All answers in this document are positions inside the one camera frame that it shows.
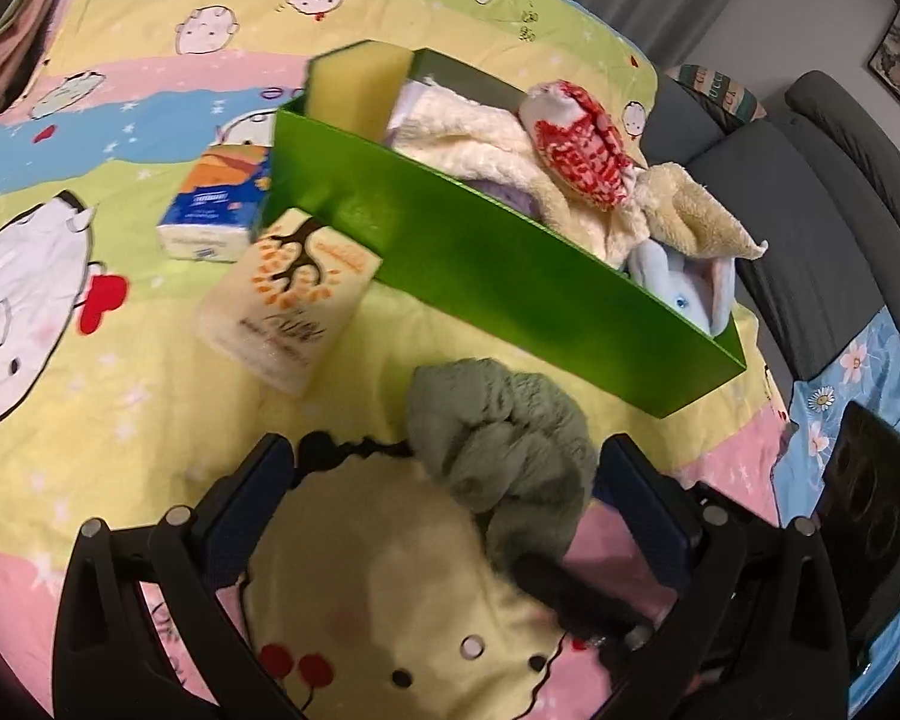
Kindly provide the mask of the grey-green cloth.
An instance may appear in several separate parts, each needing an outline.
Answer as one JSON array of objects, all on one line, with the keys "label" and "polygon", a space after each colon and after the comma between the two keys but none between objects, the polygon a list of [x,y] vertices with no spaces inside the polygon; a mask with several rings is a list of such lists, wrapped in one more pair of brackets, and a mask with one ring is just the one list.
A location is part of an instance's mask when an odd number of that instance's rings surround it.
[{"label": "grey-green cloth", "polygon": [[478,521],[487,561],[562,559],[592,497],[598,455],[574,399],[493,359],[421,366],[406,399],[414,458]]}]

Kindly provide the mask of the beige tree tissue pack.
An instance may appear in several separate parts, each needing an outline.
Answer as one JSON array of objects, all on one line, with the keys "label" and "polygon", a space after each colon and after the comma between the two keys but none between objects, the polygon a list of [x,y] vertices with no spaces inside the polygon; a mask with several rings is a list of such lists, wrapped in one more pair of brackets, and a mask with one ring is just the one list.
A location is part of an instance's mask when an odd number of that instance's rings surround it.
[{"label": "beige tree tissue pack", "polygon": [[299,208],[261,232],[196,309],[196,332],[300,397],[356,314],[382,259]]}]

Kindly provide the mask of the blue tissue pack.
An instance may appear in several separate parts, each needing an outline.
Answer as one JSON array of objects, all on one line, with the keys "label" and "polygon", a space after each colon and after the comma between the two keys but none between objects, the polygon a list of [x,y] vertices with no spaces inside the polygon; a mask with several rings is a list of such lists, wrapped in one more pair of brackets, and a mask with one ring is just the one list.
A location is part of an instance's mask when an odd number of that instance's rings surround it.
[{"label": "blue tissue pack", "polygon": [[269,184],[267,146],[210,146],[157,225],[165,254],[178,260],[237,262],[255,241]]}]

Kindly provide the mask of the colourful cartoon bedsheet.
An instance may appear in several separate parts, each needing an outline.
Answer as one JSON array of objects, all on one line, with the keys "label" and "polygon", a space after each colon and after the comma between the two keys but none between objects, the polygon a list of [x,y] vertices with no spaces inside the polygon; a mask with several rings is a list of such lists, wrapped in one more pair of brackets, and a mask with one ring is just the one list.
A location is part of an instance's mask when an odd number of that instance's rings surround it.
[{"label": "colourful cartoon bedsheet", "polygon": [[[92,210],[92,259],[128,285],[92,332],[69,323],[0,421],[0,653],[52,700],[53,628],[79,525],[148,525],[198,500],[266,433],[395,437],[416,367],[526,351],[383,284],[302,398],[198,337],[217,263],[171,259],[155,227],[191,166],[242,115],[283,103],[312,55],[363,37],[430,46],[517,86],[567,76],[611,110],[648,103],[649,59],[574,0],[59,0],[30,98],[0,117],[0,226],[69,190]],[[89,96],[32,117],[78,71]]]}]

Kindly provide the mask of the light blue plush toy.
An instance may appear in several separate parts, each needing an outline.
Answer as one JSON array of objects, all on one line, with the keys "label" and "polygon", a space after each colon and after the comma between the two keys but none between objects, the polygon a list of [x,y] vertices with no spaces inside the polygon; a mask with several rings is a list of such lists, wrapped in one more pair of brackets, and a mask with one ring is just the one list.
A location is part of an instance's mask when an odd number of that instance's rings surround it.
[{"label": "light blue plush toy", "polygon": [[653,239],[631,250],[626,270],[639,286],[669,305],[701,332],[718,337],[735,301],[735,260],[690,259]]}]

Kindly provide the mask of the dark grey sofa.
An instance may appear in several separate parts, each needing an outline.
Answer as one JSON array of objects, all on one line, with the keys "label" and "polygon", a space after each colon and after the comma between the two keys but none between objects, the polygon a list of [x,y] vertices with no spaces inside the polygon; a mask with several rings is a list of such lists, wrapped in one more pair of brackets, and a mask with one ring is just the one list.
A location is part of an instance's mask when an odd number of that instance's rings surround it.
[{"label": "dark grey sofa", "polygon": [[725,130],[666,73],[642,135],[652,164],[678,163],[758,241],[736,296],[781,387],[834,362],[880,310],[900,334],[900,151],[847,89],[798,76],[767,115]]}]

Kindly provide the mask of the green cardboard box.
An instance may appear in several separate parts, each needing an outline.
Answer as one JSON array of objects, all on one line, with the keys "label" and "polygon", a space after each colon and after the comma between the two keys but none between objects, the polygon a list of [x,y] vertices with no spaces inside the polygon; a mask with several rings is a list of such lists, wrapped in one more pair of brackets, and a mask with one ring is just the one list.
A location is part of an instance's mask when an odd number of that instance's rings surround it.
[{"label": "green cardboard box", "polygon": [[[432,80],[505,110],[520,101],[520,89],[479,68],[413,52],[404,85]],[[745,372],[735,328],[711,337],[557,232],[385,138],[309,119],[304,91],[276,114],[268,221],[288,208],[315,216],[380,255],[382,283],[657,418]]]}]

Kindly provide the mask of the yellow fluffy towel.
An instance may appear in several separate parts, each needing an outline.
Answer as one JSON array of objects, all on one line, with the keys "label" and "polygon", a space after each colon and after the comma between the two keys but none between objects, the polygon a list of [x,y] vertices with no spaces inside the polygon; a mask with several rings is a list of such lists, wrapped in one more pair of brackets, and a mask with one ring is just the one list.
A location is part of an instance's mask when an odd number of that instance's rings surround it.
[{"label": "yellow fluffy towel", "polygon": [[644,211],[650,237],[685,257],[759,260],[769,249],[679,164],[640,172],[632,199]]}]

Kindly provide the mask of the striped throw pillow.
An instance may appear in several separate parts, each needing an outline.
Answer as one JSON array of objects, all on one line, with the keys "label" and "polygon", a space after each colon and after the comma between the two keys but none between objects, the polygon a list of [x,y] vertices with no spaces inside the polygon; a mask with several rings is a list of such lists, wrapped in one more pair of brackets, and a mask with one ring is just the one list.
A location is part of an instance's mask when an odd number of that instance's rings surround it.
[{"label": "striped throw pillow", "polygon": [[702,65],[671,67],[667,75],[685,90],[725,130],[764,119],[767,110],[758,96],[725,73]]}]

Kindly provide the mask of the red white patterned cloth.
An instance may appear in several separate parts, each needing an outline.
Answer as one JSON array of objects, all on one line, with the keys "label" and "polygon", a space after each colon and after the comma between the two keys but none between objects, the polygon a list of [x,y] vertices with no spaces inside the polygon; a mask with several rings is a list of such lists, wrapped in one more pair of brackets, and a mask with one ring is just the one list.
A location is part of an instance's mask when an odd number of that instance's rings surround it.
[{"label": "red white patterned cloth", "polygon": [[629,200],[635,163],[603,104],[567,80],[533,86],[518,120],[546,169],[578,199],[600,211]]}]

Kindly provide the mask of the purple cloth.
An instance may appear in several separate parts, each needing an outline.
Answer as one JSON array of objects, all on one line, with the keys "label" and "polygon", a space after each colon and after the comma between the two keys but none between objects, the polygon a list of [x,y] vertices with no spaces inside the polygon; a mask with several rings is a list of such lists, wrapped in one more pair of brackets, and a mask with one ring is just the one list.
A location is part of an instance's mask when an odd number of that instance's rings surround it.
[{"label": "purple cloth", "polygon": [[496,199],[498,202],[504,203],[505,206],[512,208],[512,210],[520,213],[520,215],[526,216],[526,218],[532,218],[532,220],[535,221],[541,220],[536,200],[533,199],[530,193],[521,190],[521,188],[501,184],[496,181],[489,181],[489,179],[466,179],[464,185],[468,185],[468,187],[473,190],[484,193],[484,195],[491,197],[491,199]]}]

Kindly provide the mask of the cream fluffy towel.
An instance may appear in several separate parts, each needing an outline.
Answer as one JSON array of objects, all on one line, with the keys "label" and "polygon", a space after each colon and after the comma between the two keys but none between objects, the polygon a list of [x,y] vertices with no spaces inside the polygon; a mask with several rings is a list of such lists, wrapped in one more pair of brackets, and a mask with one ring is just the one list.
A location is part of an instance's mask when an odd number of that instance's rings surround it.
[{"label": "cream fluffy towel", "polygon": [[386,144],[463,183],[489,179],[525,190],[538,204],[541,224],[614,268],[650,238],[644,211],[631,200],[617,210],[596,210],[549,176],[515,114],[437,83],[403,86]]}]

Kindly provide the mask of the yellow sponge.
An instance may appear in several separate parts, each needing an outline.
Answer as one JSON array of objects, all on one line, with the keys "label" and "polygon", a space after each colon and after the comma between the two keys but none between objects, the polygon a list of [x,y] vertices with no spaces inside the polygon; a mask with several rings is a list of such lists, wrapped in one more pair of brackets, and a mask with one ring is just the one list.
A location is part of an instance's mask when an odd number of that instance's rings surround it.
[{"label": "yellow sponge", "polygon": [[304,114],[380,143],[413,60],[408,47],[372,39],[317,55],[308,62]]}]

